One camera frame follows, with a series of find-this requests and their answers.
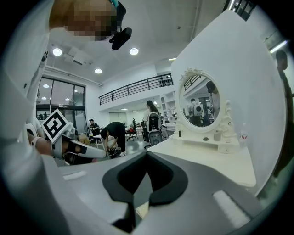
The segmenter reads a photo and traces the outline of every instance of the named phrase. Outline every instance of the ceiling light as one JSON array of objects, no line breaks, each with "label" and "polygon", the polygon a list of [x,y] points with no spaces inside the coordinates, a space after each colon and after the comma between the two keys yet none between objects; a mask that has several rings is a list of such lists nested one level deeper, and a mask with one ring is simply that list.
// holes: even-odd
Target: ceiling light
[{"label": "ceiling light", "polygon": [[283,41],[280,44],[276,45],[274,48],[272,48],[270,50],[270,53],[274,53],[275,51],[277,51],[278,49],[280,49],[282,46],[285,46],[287,43],[287,41]]},{"label": "ceiling light", "polygon": [[232,0],[232,1],[231,1],[231,4],[230,4],[230,7],[229,7],[229,10],[233,7],[234,2],[235,2],[235,0]]},{"label": "ceiling light", "polygon": [[55,56],[61,56],[61,54],[62,54],[62,50],[61,49],[55,48],[53,50],[53,55],[55,55]]},{"label": "ceiling light", "polygon": [[97,69],[95,69],[95,73],[100,74],[100,73],[102,73],[102,70],[97,68]]},{"label": "ceiling light", "polygon": [[132,56],[135,56],[135,55],[137,55],[139,53],[139,50],[137,49],[137,48],[132,48],[132,49],[130,49],[130,54],[132,55]]}]

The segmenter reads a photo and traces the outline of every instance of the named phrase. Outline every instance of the white vanity table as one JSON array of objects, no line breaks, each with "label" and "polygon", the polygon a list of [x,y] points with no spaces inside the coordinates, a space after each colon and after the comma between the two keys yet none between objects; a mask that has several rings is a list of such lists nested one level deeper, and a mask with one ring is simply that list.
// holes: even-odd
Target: white vanity table
[{"label": "white vanity table", "polygon": [[[198,84],[187,89],[184,84],[189,78],[195,76],[201,76]],[[169,139],[148,148],[147,151],[170,155],[211,167],[239,185],[254,187],[256,179],[250,153],[247,147],[240,148],[231,119],[230,101],[225,100],[221,90],[217,91],[220,101],[219,112],[217,112],[217,115],[212,115],[214,119],[212,124],[199,126],[199,122],[192,123],[193,120],[189,121],[182,112],[183,108],[188,110],[187,107],[191,106],[190,100],[192,102],[195,97],[203,96],[206,99],[199,99],[198,104],[196,104],[202,110],[198,109],[199,111],[194,111],[193,114],[202,118],[204,113],[207,113],[204,107],[208,107],[210,103],[205,101],[209,101],[210,96],[204,94],[204,92],[208,90],[209,86],[206,88],[208,81],[213,82],[216,90],[218,90],[216,80],[208,73],[196,69],[185,71],[175,94],[178,114],[175,133]],[[218,139],[214,138],[215,133],[218,133]]]}]

